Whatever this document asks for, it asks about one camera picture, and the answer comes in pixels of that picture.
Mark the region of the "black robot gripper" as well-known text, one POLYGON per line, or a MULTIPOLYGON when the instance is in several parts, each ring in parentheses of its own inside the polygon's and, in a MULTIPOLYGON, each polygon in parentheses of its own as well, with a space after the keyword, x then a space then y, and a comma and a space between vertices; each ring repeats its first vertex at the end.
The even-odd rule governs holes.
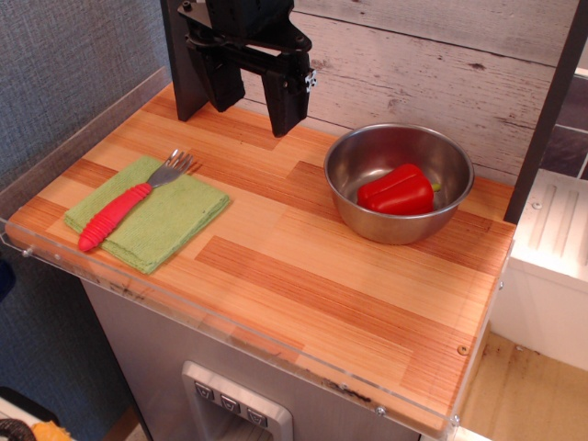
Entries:
POLYGON ((275 137, 307 117, 316 73, 312 43, 290 21, 292 1, 184 1, 186 44, 209 102, 224 112, 244 97, 241 71, 262 78, 275 137))

